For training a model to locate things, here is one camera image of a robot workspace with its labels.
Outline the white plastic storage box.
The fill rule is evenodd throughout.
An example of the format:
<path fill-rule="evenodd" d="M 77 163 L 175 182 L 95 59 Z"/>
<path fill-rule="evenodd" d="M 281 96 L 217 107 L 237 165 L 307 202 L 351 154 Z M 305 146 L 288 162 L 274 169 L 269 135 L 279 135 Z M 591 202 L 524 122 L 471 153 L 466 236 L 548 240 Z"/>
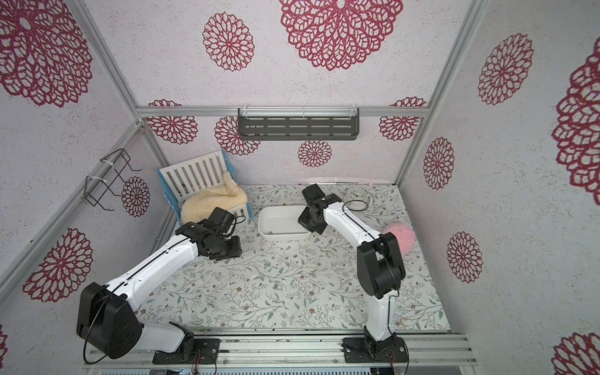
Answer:
<path fill-rule="evenodd" d="M 303 241 L 311 232 L 298 223 L 305 206 L 269 206 L 259 212 L 258 231 L 267 241 Z"/>

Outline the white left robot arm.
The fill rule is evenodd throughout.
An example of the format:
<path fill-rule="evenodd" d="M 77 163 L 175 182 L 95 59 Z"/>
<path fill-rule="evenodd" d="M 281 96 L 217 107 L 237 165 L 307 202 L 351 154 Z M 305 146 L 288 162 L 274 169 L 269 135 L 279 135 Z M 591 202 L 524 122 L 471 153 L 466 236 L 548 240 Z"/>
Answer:
<path fill-rule="evenodd" d="M 153 323 L 136 314 L 141 305 L 181 267 L 197 259 L 238 258 L 242 254 L 236 226 L 245 221 L 225 209 L 178 228 L 161 248 L 137 266 L 105 284 L 92 282 L 81 292 L 77 335 L 84 346 L 119 359 L 131 351 L 155 354 L 155 364 L 193 363 L 201 359 L 195 335 L 179 323 Z"/>

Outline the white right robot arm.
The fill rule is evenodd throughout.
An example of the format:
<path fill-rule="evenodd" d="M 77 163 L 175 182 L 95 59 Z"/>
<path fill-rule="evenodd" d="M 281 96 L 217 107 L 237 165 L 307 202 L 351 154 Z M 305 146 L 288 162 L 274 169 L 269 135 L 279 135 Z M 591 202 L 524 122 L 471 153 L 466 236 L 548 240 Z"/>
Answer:
<path fill-rule="evenodd" d="M 317 184 L 305 187 L 302 195 L 306 208 L 298 223 L 317 234 L 332 227 L 356 249 L 357 278 L 369 296 L 365 350 L 375 357 L 395 344 L 392 317 L 406 277 L 398 239 L 390 232 L 381 233 L 369 227 L 346 208 L 340 197 L 325 194 Z"/>

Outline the beige plush cloth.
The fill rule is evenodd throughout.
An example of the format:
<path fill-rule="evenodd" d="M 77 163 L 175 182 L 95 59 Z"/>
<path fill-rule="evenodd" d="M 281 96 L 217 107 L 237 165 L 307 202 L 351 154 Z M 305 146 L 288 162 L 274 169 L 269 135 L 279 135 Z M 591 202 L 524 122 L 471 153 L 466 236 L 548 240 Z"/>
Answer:
<path fill-rule="evenodd" d="M 231 173 L 223 173 L 222 185 L 209 187 L 187 199 L 181 207 L 181 223 L 198 223 L 207 219 L 215 208 L 230 210 L 245 205 L 248 197 L 233 179 Z"/>

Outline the white alarm clock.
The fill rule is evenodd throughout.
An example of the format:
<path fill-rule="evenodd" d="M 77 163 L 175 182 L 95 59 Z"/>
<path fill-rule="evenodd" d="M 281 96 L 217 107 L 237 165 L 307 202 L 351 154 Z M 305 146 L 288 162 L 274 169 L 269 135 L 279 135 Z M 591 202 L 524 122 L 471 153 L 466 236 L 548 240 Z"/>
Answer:
<path fill-rule="evenodd" d="M 348 189 L 343 198 L 345 209 L 363 212 L 370 208 L 373 198 L 363 187 L 353 186 Z"/>

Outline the white slatted blue basket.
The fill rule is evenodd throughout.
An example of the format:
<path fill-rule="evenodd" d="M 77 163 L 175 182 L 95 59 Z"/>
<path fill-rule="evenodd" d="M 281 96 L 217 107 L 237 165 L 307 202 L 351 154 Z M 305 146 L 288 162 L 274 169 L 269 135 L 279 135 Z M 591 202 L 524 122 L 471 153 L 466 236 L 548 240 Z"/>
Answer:
<path fill-rule="evenodd" d="M 182 225 L 181 206 L 184 202 L 202 190 L 225 185 L 225 172 L 229 172 L 237 182 L 236 170 L 224 150 L 158 170 L 162 192 L 175 212 L 179 225 Z"/>

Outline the dark grey wall shelf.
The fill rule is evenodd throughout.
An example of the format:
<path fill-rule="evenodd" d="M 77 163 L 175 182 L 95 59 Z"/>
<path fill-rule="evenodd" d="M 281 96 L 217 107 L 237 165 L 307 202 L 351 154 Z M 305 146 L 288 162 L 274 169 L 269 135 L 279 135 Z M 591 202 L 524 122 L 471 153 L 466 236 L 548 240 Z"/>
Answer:
<path fill-rule="evenodd" d="M 273 115 L 237 110 L 237 129 L 243 141 L 354 141 L 359 135 L 359 109 L 339 114 L 309 115 L 280 112 Z"/>

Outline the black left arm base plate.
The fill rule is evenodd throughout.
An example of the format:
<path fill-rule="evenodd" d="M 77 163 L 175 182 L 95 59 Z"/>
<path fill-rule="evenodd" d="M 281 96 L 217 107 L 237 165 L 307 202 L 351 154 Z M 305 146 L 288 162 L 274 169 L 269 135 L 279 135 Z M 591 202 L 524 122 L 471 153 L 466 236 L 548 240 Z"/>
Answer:
<path fill-rule="evenodd" d="M 185 338 L 175 352 L 156 351 L 154 365 L 216 364 L 221 340 L 218 338 Z"/>

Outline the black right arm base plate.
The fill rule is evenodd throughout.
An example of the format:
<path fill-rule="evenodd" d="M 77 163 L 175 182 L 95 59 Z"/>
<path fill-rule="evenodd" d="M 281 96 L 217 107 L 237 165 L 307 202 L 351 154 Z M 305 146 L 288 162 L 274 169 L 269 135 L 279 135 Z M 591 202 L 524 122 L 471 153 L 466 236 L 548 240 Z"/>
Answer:
<path fill-rule="evenodd" d="M 409 352 L 406 342 L 396 333 L 384 340 L 376 341 L 364 329 L 363 337 L 342 339 L 342 351 L 347 363 L 408 363 Z"/>

